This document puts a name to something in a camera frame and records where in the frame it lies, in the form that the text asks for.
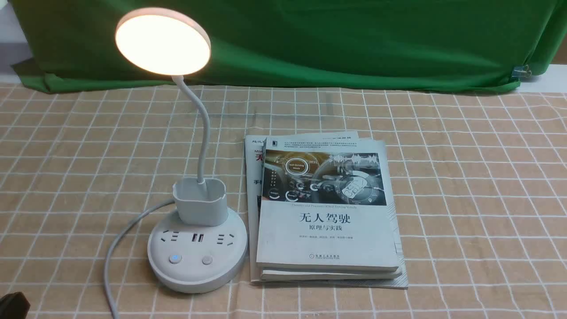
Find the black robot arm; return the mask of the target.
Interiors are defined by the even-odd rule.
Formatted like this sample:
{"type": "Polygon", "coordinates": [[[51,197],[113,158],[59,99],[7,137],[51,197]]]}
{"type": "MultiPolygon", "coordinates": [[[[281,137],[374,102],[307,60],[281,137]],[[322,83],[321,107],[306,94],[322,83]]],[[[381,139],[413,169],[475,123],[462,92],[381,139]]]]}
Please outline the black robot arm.
{"type": "Polygon", "coordinates": [[[30,302],[22,292],[12,292],[0,299],[1,319],[26,319],[30,310],[30,302]]]}

